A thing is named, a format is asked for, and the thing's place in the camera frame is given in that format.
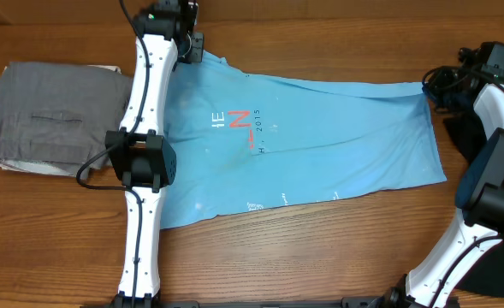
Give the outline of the light blue printed t-shirt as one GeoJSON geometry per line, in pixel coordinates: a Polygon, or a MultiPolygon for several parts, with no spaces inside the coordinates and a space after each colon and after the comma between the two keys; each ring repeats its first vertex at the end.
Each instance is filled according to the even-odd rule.
{"type": "Polygon", "coordinates": [[[247,74],[206,54],[169,82],[177,155],[161,225],[444,182],[418,82],[321,82],[247,74]]]}

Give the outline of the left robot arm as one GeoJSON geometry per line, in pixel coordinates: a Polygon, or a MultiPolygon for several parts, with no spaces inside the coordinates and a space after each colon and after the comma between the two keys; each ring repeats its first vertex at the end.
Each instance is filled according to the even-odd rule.
{"type": "Polygon", "coordinates": [[[132,20],[136,33],[133,87],[126,112],[105,146],[127,203],[122,278],[112,307],[158,307],[158,250],[166,190],[176,154],[164,132],[170,75],[178,63],[201,62],[204,36],[195,33],[194,1],[156,1],[132,20]]]}

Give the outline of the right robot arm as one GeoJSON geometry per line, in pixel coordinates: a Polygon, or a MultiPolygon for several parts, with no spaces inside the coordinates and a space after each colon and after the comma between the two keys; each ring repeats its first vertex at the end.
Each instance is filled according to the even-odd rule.
{"type": "Polygon", "coordinates": [[[344,298],[343,307],[457,307],[451,292],[504,240],[504,43],[461,48],[459,66],[433,68],[424,94],[469,167],[448,229],[415,269],[378,298],[344,298]]]}

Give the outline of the folded grey trousers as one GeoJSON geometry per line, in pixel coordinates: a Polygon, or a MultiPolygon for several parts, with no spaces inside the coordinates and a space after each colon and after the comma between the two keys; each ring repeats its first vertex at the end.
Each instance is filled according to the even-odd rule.
{"type": "Polygon", "coordinates": [[[0,75],[0,168],[87,177],[132,84],[118,67],[11,62],[0,75]]]}

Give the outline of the black polo shirt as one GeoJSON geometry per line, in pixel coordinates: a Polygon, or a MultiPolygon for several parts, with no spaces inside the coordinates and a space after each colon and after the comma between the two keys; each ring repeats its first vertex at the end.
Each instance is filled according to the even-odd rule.
{"type": "Polygon", "coordinates": [[[469,163],[455,196],[467,229],[489,231],[474,249],[481,257],[472,266],[460,261],[465,277],[457,287],[471,293],[504,298],[504,85],[483,87],[472,108],[448,114],[444,126],[469,163]]]}

